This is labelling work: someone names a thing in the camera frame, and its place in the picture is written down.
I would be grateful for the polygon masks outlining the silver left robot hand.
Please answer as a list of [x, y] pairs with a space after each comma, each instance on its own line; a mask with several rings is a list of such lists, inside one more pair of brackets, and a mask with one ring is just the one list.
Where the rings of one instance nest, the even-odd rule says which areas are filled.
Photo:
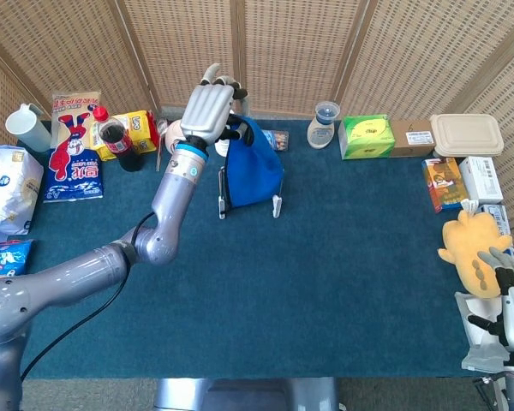
[[192, 91], [180, 127], [186, 141], [205, 151], [223, 133], [235, 101], [249, 113], [248, 91], [229, 75], [218, 75], [220, 63], [211, 64]]

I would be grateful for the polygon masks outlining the grey and blue cloth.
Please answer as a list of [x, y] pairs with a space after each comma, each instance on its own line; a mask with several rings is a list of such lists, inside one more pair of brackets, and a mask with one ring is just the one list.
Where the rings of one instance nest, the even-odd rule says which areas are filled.
[[250, 117], [231, 114], [221, 140], [229, 140], [224, 161], [230, 210], [272, 200], [284, 180], [284, 167], [263, 130]]

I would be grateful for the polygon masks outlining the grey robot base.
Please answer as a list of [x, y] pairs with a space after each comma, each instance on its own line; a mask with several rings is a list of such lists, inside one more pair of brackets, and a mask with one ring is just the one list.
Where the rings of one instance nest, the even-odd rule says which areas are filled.
[[161, 378], [153, 411], [343, 411], [337, 381], [322, 378]]

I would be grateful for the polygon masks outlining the cream upturned bowl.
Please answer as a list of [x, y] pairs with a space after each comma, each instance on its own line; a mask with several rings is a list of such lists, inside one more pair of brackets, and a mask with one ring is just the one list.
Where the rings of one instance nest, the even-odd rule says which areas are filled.
[[175, 120], [168, 125], [165, 130], [164, 144], [169, 154], [172, 154], [175, 151], [176, 146], [185, 140], [186, 138], [183, 135], [180, 120]]

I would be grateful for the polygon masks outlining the metal spoon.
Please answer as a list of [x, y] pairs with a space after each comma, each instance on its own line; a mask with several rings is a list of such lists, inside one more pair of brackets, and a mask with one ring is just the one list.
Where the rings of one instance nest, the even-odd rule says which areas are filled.
[[163, 157], [163, 150], [165, 148], [165, 134], [168, 128], [168, 122], [166, 119], [158, 119], [156, 122], [156, 129], [158, 133], [158, 148], [157, 148], [157, 158], [156, 158], [156, 171], [160, 171], [161, 161]]

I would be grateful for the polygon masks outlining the yellow plush toy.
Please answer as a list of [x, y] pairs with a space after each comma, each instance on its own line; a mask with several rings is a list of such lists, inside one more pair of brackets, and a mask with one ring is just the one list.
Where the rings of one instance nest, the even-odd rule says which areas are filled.
[[456, 220], [444, 224], [442, 237], [445, 247], [438, 249], [439, 257], [455, 265], [464, 288], [479, 298], [493, 298], [500, 294], [494, 269], [479, 258], [479, 252], [490, 247], [504, 252], [513, 245], [510, 235], [502, 235], [490, 214], [458, 213]]

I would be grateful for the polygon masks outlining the cola bottle with red label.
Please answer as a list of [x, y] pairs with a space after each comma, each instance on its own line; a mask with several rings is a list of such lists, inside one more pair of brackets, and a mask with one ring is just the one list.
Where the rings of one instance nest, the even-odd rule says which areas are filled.
[[122, 168], [127, 172], [141, 170], [142, 157], [135, 150], [129, 130], [123, 123], [111, 116], [104, 106], [96, 106], [93, 109], [93, 117], [94, 134], [118, 159]]

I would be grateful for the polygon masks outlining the blue white toothpaste box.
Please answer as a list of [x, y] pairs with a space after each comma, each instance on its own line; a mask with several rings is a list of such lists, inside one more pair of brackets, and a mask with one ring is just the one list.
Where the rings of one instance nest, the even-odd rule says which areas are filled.
[[490, 214], [495, 220], [501, 235], [511, 235], [511, 228], [503, 205], [480, 205], [478, 211]]

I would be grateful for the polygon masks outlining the woven bamboo folding screen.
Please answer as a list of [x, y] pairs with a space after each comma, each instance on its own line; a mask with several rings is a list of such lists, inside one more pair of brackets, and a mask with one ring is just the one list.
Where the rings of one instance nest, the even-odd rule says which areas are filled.
[[212, 63], [258, 112], [494, 116], [514, 225], [514, 0], [0, 0], [0, 142], [54, 92], [181, 107]]

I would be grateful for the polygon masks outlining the white lotion jar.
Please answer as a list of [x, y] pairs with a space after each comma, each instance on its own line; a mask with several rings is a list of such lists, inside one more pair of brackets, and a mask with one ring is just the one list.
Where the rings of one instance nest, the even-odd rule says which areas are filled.
[[314, 119], [310, 122], [307, 131], [308, 144], [314, 149], [325, 148], [332, 141], [335, 121], [340, 107], [331, 101], [321, 101], [315, 106]]

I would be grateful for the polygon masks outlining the white carton with label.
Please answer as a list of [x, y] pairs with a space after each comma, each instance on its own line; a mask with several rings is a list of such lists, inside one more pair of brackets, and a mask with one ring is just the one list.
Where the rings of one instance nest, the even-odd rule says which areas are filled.
[[495, 205], [503, 201], [492, 158], [466, 157], [460, 163], [459, 171], [470, 200], [480, 205]]

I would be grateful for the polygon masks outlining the red white blue snack bag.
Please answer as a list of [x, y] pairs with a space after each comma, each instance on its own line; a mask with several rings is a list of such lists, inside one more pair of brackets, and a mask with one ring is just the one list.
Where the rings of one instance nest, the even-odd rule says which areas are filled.
[[91, 140], [93, 109], [99, 101], [99, 91], [53, 95], [45, 203], [103, 196], [101, 161]]

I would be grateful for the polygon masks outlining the orange and blue small box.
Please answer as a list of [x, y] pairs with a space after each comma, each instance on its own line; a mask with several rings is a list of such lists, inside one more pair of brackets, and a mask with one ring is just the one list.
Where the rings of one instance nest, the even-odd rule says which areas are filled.
[[429, 158], [421, 166], [434, 211], [462, 209], [469, 195], [455, 158]]

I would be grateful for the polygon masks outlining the green tissue box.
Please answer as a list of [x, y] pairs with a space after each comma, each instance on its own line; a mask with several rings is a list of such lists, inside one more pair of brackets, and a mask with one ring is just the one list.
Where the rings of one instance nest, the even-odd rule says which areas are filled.
[[396, 144], [388, 115], [345, 116], [338, 142], [342, 160], [388, 158]]

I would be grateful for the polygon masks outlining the brown cardboard box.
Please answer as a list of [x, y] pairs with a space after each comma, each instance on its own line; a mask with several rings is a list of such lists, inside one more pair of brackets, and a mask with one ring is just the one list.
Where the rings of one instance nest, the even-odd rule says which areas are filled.
[[435, 148], [429, 120], [390, 120], [395, 145], [391, 158], [426, 157]]

